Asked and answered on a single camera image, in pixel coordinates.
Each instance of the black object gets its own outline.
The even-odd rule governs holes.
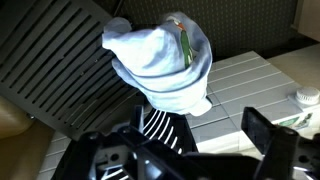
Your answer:
[[[10,102],[74,140],[109,132],[143,104],[102,48],[112,16],[92,0],[7,0],[0,8],[0,94]]]
[[[293,167],[319,179],[319,135],[313,140],[302,138],[292,129],[272,125],[254,108],[245,108],[242,129],[265,154],[261,162],[239,154],[179,155],[161,141],[144,136],[140,126],[132,125],[137,123],[118,126],[107,136],[84,134],[68,148],[53,179],[285,180],[292,179]]]

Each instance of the dark gray grille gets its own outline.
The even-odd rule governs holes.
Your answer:
[[[0,12],[1,94],[73,139],[129,118],[124,111],[143,97],[116,75],[113,53],[101,47],[110,18],[90,0],[7,1]]]

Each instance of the vent slats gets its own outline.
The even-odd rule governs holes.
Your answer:
[[[59,12],[68,4],[67,0],[59,0],[54,3],[41,20],[37,23],[36,27],[32,29],[30,34],[26,37],[23,43],[19,44],[19,47],[15,49],[12,56],[8,57],[4,61],[3,68],[1,69],[0,79],[5,81],[6,77],[10,74],[12,68],[18,63],[19,60],[25,57],[26,53],[37,43],[37,41],[43,36],[45,29],[52,23],[54,18]]]
[[[117,117],[129,119],[131,113],[117,110],[131,110],[137,90],[118,77],[115,55],[102,48],[110,17],[91,0],[6,1],[1,95],[75,140],[88,130],[110,129]]]

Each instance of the black grille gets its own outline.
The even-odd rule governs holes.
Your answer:
[[[116,75],[114,54],[101,46],[110,19],[90,0],[6,1],[0,12],[1,94],[73,139],[129,119],[124,111],[143,97]]]

